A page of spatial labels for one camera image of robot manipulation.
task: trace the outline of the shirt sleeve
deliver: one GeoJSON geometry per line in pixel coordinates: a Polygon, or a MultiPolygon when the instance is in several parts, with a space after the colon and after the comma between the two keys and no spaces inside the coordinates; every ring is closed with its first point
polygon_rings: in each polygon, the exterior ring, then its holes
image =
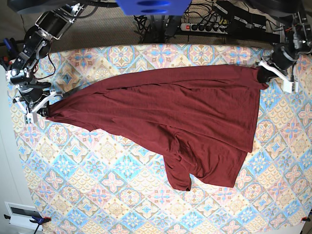
{"type": "Polygon", "coordinates": [[[164,156],[167,177],[170,185],[177,190],[190,191],[192,181],[188,170],[173,157],[164,156]]]}

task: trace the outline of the red garment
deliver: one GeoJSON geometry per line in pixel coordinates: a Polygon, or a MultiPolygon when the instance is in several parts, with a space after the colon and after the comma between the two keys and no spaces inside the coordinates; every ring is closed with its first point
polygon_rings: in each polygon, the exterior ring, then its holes
{"type": "Polygon", "coordinates": [[[234,65],[130,73],[97,82],[50,106],[51,121],[122,135],[164,155],[173,188],[189,174],[233,187],[252,151],[260,89],[257,70],[234,65]]]}

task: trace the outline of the power strip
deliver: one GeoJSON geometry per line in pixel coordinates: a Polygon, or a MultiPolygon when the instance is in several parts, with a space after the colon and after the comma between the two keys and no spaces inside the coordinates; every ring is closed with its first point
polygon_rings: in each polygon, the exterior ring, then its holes
{"type": "Polygon", "coordinates": [[[196,23],[182,23],[181,24],[181,31],[185,32],[200,32],[200,33],[218,33],[218,34],[227,34],[225,32],[225,26],[223,25],[198,25],[196,23]]]}

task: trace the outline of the patterned tablecloth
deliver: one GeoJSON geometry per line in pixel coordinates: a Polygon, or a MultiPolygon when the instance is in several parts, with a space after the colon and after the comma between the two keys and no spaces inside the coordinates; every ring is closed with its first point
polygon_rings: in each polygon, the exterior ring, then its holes
{"type": "MultiPolygon", "coordinates": [[[[67,92],[150,69],[254,64],[258,48],[138,45],[56,53],[53,89],[67,92]]],[[[48,59],[37,77],[52,73],[48,59]]],[[[312,207],[312,58],[301,56],[297,94],[278,80],[261,92],[253,152],[234,188],[168,183],[163,157],[103,130],[47,121],[24,125],[11,104],[20,158],[34,205],[52,218],[45,233],[248,234],[297,225],[312,207]]],[[[9,85],[9,101],[16,91],[9,85]]]]}

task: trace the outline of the white wall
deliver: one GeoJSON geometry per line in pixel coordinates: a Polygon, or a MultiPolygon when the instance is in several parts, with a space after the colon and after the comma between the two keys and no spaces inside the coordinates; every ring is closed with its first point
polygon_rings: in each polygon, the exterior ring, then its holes
{"type": "Polygon", "coordinates": [[[0,67],[0,234],[33,233],[8,224],[5,201],[34,206],[15,142],[7,96],[5,71],[0,67]]]}

